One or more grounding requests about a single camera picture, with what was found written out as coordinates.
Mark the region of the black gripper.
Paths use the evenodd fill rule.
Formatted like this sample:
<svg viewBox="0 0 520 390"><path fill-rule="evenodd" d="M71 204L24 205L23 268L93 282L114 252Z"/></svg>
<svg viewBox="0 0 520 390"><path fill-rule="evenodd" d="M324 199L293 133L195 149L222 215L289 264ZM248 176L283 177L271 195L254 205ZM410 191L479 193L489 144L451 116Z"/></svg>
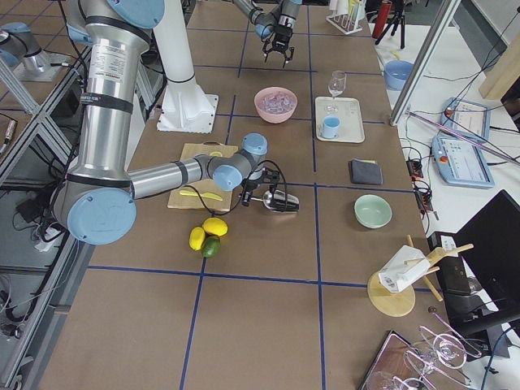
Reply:
<svg viewBox="0 0 520 390"><path fill-rule="evenodd" d="M277 24L274 28L274 37L272 42L265 40L262 47L264 62L266 63L272 49L276 52L283 52L284 63L286 67L292 60L295 48L289 46L290 39L293 35L293 30L288 26Z"/></svg>
<svg viewBox="0 0 520 390"><path fill-rule="evenodd" d="M250 200L254 195L254 191L259 187L259 182L258 180L244 179L240 185L242 187L240 199Z"/></svg>

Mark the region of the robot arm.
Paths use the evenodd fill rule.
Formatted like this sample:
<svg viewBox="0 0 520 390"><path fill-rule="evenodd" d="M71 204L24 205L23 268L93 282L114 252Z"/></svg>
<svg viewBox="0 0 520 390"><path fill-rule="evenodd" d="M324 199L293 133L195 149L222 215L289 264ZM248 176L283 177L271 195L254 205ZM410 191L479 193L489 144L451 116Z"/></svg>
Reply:
<svg viewBox="0 0 520 390"><path fill-rule="evenodd" d="M254 1L232 1L232 4L247 17L261 39L264 61L271 53L277 53L284 57L282 68L285 68L293 60L295 48L290 46L290 41L302 1L278 1L268 12Z"/></svg>
<svg viewBox="0 0 520 390"><path fill-rule="evenodd" d="M72 39L90 44L84 118L76 161L54 204L55 218L78 240L105 245L124 236L137 216L136 200L204 179L230 191L262 173L267 139L250 133L231 157L199 154L127 171L128 138L141 56L156 42L169 76L161 121L168 128L202 128L215 101L197 84L178 1L70 1Z"/></svg>

